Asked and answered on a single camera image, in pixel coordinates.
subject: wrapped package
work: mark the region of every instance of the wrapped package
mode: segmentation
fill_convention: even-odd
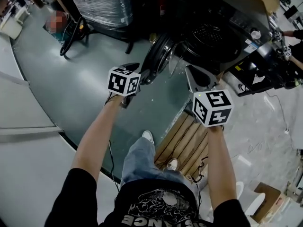
[[[131,0],[73,0],[79,12],[92,25],[106,29],[128,26],[133,20]]]

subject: sticker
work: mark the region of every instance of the sticker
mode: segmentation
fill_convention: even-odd
[[[239,66],[235,66],[235,69],[237,69],[237,71],[242,70]]]
[[[254,43],[251,43],[249,46],[247,46],[244,49],[244,51],[250,54],[250,53],[253,53],[257,49],[258,49],[258,47]]]
[[[249,39],[247,39],[247,40],[245,41],[245,43],[251,44],[251,41],[250,41]]]

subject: wooden pallet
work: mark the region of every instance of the wooden pallet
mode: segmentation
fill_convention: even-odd
[[[197,178],[201,159],[208,155],[208,136],[206,128],[195,123],[194,118],[183,112],[174,126],[157,147],[155,165],[164,169],[170,159],[178,159],[178,168],[183,175]]]

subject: white bucket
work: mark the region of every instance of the white bucket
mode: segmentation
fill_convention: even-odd
[[[12,39],[16,39],[22,30],[22,26],[11,16],[4,19],[0,25],[0,32],[8,35]]]

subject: jeans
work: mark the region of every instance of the jeans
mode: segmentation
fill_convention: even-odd
[[[146,138],[139,138],[129,149],[124,160],[121,187],[139,179],[161,179],[182,183],[194,192],[193,186],[180,172],[159,170],[154,163],[155,146]]]

